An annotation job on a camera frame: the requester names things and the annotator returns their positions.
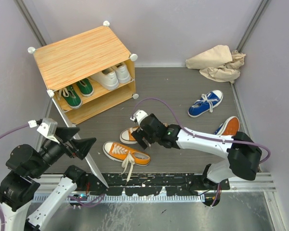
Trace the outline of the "orange sneaker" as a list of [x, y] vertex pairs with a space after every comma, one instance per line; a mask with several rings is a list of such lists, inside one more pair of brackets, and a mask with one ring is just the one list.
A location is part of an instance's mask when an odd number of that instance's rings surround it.
[[137, 144], [136, 139], [132, 136], [132, 133], [136, 131], [139, 127], [127, 128], [121, 132], [119, 138], [124, 144]]
[[114, 141], [105, 142], [102, 149], [109, 159], [121, 163], [123, 168], [121, 175], [125, 174], [128, 165], [130, 165], [126, 183], [130, 181], [135, 165], [145, 167], [151, 161], [151, 157], [148, 154]]

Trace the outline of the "white cabinet door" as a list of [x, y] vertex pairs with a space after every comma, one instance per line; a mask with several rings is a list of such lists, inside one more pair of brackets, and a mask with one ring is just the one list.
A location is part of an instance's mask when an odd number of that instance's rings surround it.
[[[58, 110], [62, 120], [64, 121], [65, 125], [68, 128], [75, 128], [76, 125], [73, 124], [65, 115], [64, 111], [62, 110], [61, 106], [59, 105], [59, 103], [55, 100], [54, 97], [52, 97], [52, 102], [55, 105], [56, 109]], [[85, 157], [85, 160], [87, 162], [87, 164], [89, 165], [91, 172], [98, 178], [98, 180], [107, 188], [109, 187], [105, 178], [103, 177], [102, 173], [100, 172], [98, 166], [96, 165], [95, 161], [93, 160], [93, 158], [91, 157], [91, 155], [88, 153], [87, 156]]]

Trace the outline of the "green sneaker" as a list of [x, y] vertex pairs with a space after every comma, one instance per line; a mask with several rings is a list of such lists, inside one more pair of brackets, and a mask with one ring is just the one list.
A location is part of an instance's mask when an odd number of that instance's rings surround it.
[[77, 95], [72, 85], [59, 89], [58, 98], [63, 98], [72, 109], [78, 109], [82, 105], [81, 98]]
[[90, 81], [85, 78], [76, 83], [77, 87], [80, 90], [80, 93], [85, 97], [90, 97], [93, 95], [94, 89]]

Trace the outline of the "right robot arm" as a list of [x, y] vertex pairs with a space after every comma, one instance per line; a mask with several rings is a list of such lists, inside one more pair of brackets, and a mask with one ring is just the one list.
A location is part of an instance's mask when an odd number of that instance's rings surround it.
[[218, 184], [232, 177], [255, 180], [262, 151], [244, 132], [236, 135], [218, 136], [197, 132], [176, 124], [161, 123], [154, 114], [138, 110], [130, 117], [138, 124], [132, 136], [146, 149], [158, 143], [165, 148], [189, 149], [213, 154], [223, 160], [206, 165], [201, 182], [204, 188], [216, 190]]

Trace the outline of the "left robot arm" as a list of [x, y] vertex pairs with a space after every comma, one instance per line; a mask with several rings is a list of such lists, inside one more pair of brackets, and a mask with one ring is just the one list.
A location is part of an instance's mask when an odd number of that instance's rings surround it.
[[74, 139], [75, 128], [58, 128], [55, 141], [47, 140], [38, 152], [28, 144], [15, 147], [6, 162], [10, 173], [0, 184], [0, 230], [44, 231], [61, 203], [74, 191], [87, 185], [86, 172], [71, 165], [48, 198], [30, 216], [28, 209], [40, 187], [36, 182], [63, 155], [84, 159], [96, 138]]

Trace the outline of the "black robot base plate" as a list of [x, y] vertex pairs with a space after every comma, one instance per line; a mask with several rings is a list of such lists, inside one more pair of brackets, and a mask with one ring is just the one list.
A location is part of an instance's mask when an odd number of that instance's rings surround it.
[[159, 195], [163, 189], [167, 196], [200, 195], [203, 191], [217, 190], [217, 185], [204, 182], [204, 177], [195, 173], [135, 173], [127, 181], [127, 174], [103, 173], [108, 187], [93, 174], [86, 174], [81, 181], [78, 191], [91, 195], [106, 194], [109, 196], [149, 196]]

